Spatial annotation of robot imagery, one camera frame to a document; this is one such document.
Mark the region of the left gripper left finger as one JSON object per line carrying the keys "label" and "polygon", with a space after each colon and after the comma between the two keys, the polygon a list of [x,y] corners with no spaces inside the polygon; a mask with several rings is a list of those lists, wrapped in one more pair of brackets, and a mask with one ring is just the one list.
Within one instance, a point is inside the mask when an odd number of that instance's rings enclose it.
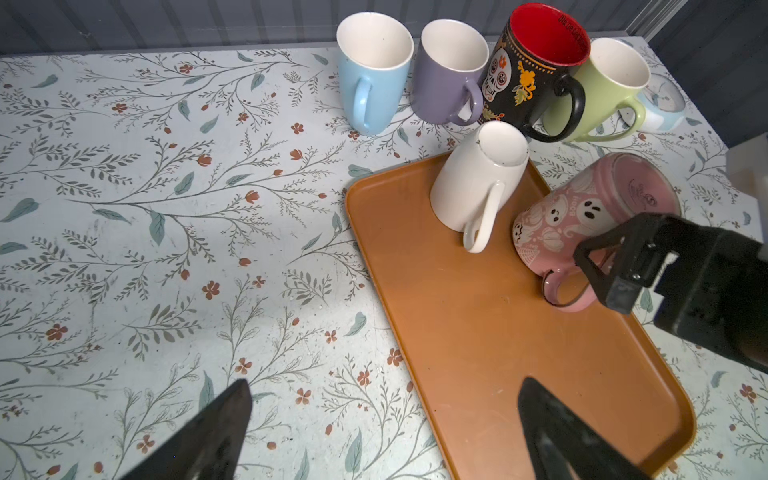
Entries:
{"label": "left gripper left finger", "polygon": [[248,382],[237,380],[124,479],[232,479],[251,411]]}

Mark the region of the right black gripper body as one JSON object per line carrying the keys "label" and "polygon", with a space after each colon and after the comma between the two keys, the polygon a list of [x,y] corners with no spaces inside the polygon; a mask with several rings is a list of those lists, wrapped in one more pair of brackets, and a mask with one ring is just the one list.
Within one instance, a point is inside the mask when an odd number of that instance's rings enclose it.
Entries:
{"label": "right black gripper body", "polygon": [[767,261],[763,244],[679,218],[661,221],[654,241],[676,259],[654,291],[653,324],[741,365],[767,371]]}

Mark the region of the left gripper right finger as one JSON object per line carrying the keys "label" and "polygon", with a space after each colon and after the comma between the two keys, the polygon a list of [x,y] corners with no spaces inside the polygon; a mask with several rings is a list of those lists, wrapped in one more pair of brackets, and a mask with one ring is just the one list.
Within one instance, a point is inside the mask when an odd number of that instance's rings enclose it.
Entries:
{"label": "left gripper right finger", "polygon": [[647,479],[533,377],[523,380],[518,412],[537,479]]}

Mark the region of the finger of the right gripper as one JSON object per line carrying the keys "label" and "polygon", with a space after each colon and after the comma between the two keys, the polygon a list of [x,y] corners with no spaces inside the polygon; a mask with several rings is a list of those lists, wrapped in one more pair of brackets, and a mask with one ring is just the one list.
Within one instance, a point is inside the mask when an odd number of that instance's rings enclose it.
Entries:
{"label": "finger of the right gripper", "polygon": [[632,311],[667,256],[662,230],[677,221],[673,214],[641,213],[577,245],[575,263],[603,306],[621,314]]}

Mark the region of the pink mug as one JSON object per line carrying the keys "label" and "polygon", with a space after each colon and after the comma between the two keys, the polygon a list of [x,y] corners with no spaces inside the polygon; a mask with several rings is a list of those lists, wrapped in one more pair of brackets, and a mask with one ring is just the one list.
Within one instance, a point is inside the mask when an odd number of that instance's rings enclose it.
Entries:
{"label": "pink mug", "polygon": [[563,281],[579,271],[573,258],[577,245],[640,213],[679,215],[677,194],[647,159],[611,153],[520,213],[512,226],[513,245],[543,279],[545,300],[564,312],[578,312],[596,300],[592,287],[569,301],[558,298]]}

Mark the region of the orange plastic tray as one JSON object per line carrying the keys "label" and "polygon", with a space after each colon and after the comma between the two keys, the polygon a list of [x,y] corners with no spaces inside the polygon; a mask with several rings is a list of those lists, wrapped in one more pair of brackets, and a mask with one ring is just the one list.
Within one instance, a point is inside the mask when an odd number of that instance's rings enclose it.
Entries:
{"label": "orange plastic tray", "polygon": [[593,304],[550,306],[516,254],[514,218],[549,188],[534,167],[488,246],[465,251],[429,202],[444,155],[359,179],[345,205],[397,343],[455,479],[530,479],[517,407],[537,379],[650,475],[696,435],[691,401],[641,324]]}

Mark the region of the light green mug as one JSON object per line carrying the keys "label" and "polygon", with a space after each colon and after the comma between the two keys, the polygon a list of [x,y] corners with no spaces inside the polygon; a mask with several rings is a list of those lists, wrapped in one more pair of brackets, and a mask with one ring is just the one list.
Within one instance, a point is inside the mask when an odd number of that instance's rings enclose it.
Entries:
{"label": "light green mug", "polygon": [[[573,77],[585,91],[585,109],[566,142],[615,141],[634,134],[646,119],[646,108],[637,99],[649,83],[651,71],[643,57],[630,45],[613,38],[591,41],[588,60]],[[591,132],[621,109],[635,113],[632,125],[622,133],[593,136]]]}

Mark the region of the black mug red inside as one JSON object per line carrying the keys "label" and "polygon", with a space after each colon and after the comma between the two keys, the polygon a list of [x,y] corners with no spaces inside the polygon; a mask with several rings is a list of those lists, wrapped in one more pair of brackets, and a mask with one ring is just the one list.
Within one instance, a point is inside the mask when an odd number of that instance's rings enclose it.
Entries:
{"label": "black mug red inside", "polygon": [[[534,140],[553,143],[572,134],[586,105],[574,77],[591,52],[585,29],[546,4],[525,3],[512,12],[480,83],[479,121],[504,121]],[[541,133],[534,124],[554,101],[568,97],[565,125]]]}

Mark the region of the purple mug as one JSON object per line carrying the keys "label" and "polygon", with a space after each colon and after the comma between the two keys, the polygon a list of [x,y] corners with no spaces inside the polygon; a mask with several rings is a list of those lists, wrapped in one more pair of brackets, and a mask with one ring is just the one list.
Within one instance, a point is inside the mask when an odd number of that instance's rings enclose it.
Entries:
{"label": "purple mug", "polygon": [[470,25],[437,19],[421,32],[413,71],[411,106],[423,121],[468,126],[483,110],[479,79],[489,46]]}

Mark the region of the light blue mug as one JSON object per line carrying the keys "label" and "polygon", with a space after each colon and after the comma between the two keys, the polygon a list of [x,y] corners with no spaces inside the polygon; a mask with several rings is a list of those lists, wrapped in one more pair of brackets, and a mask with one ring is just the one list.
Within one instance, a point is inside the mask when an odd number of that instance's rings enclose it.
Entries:
{"label": "light blue mug", "polygon": [[336,31],[339,91],[349,125],[362,135],[382,133],[403,96],[415,44],[398,20],[377,12],[346,17]]}

